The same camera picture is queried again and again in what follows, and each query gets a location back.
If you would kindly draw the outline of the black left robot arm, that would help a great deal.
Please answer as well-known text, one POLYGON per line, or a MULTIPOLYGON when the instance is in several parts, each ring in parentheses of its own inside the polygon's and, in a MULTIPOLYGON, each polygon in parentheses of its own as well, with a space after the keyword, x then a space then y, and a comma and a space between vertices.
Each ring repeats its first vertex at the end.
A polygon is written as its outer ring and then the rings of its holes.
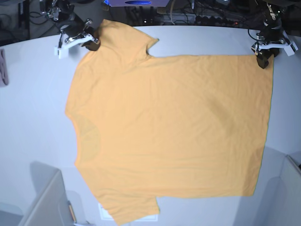
POLYGON ((256 55, 258 66, 262 69, 269 65, 271 56, 276 57, 280 53, 280 49, 291 44, 285 30, 282 28, 282 7, 272 3, 266 5, 267 8, 263 12, 263 28, 256 34, 256 37, 250 36, 255 40, 251 49, 256 55))

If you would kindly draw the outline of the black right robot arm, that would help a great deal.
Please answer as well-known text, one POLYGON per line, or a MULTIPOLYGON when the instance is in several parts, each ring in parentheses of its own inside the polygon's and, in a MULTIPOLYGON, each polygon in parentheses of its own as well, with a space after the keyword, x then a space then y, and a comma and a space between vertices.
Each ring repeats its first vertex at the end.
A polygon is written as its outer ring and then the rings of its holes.
POLYGON ((69 49, 80 45, 90 51, 97 51, 101 45, 99 32, 94 29, 92 19, 81 19, 74 11, 74 0, 40 0, 40 12, 60 32, 55 53, 68 54, 69 49))

